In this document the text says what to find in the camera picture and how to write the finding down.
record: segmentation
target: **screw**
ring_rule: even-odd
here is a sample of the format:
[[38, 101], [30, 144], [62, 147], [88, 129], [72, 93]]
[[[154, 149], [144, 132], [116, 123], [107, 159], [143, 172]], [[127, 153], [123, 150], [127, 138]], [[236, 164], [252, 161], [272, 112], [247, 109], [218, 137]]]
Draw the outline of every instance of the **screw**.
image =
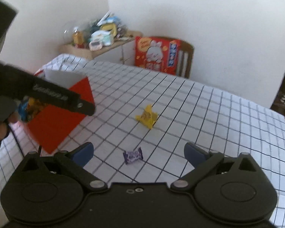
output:
[[173, 185], [177, 188], [185, 188], [187, 187], [189, 184], [187, 181], [185, 180], [176, 180]]
[[90, 182], [90, 186], [92, 188], [102, 188], [105, 186], [105, 183], [101, 180], [94, 180], [94, 181]]

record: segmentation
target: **white wall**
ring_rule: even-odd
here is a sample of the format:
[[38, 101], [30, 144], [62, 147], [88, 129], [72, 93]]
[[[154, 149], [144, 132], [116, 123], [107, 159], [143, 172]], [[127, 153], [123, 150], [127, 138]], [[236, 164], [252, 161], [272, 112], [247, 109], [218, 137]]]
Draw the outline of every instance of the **white wall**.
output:
[[285, 0], [109, 0], [133, 30], [194, 45], [191, 79], [270, 107], [285, 72]]
[[102, 17], [108, 0], [5, 0], [19, 13], [10, 27], [0, 60], [31, 72], [48, 63], [63, 43], [63, 26]]

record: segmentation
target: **metal washer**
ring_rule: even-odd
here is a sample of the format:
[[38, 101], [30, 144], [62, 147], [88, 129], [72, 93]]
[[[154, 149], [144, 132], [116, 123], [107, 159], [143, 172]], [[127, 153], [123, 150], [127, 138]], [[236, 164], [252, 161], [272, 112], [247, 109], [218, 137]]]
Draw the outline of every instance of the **metal washer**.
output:
[[187, 181], [185, 180], [176, 180], [173, 185], [177, 188], [185, 188], [187, 187], [189, 184]]
[[135, 189], [135, 192], [138, 192], [138, 193], [139, 193], [139, 192], [143, 192], [143, 188], [136, 188], [136, 189]]
[[135, 191], [134, 191], [133, 189], [127, 189], [127, 190], [126, 190], [126, 193], [128, 193], [128, 194], [134, 194]]
[[102, 188], [105, 186], [105, 183], [101, 180], [94, 180], [94, 181], [90, 182], [90, 186], [92, 188]]

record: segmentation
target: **blue gripper pad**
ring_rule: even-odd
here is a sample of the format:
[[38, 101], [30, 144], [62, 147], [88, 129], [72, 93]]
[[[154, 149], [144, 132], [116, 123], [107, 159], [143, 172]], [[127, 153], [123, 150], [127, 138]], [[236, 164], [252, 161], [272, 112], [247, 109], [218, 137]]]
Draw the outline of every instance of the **blue gripper pad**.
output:
[[194, 168], [209, 159], [208, 152], [200, 149], [198, 146], [191, 142], [186, 143], [184, 147], [184, 155], [185, 159], [188, 160]]
[[94, 146], [91, 142], [86, 142], [68, 153], [68, 157], [81, 167], [84, 167], [93, 156]]

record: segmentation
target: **shelf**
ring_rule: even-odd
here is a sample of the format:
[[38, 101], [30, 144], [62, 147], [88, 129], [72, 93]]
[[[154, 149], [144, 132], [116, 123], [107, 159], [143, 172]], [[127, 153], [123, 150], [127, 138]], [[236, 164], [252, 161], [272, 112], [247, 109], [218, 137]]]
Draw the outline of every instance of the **shelf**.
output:
[[135, 40], [136, 36], [142, 36], [143, 34], [141, 32], [138, 31], [127, 31], [126, 35], [133, 35], [133, 37], [130, 40], [127, 41], [115, 41], [112, 45], [110, 46], [104, 46], [102, 47], [100, 50], [96, 50], [96, 51], [90, 51], [89, 49], [80, 49], [80, 48], [76, 48], [75, 46], [68, 44], [68, 45], [62, 45], [59, 47], [59, 52], [60, 53], [66, 53], [66, 54], [70, 54], [70, 55], [75, 55], [77, 57], [82, 57], [82, 58], [86, 58], [88, 60], [92, 60], [95, 57], [100, 56], [101, 54], [108, 52], [116, 47], [119, 47], [121, 45], [124, 45], [128, 42], [131, 42], [133, 40]]

